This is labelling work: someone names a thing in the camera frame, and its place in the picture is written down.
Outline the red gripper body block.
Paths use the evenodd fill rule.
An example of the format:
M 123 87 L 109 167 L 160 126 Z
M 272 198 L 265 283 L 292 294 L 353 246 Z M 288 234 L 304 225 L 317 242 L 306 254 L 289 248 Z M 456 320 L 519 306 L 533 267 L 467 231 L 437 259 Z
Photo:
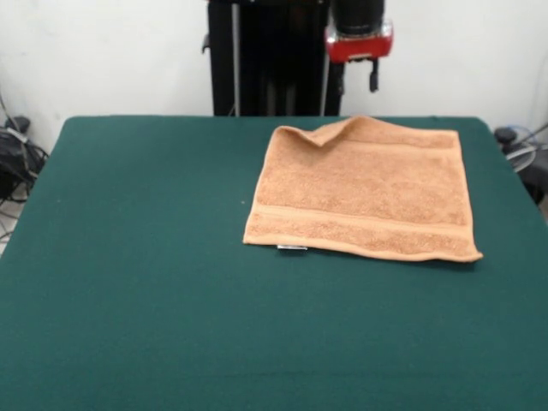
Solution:
M 325 49 L 332 63 L 387 57 L 393 41 L 394 28 L 390 20 L 384 20 L 377 31 L 357 37 L 338 32 L 333 22 L 325 29 Z

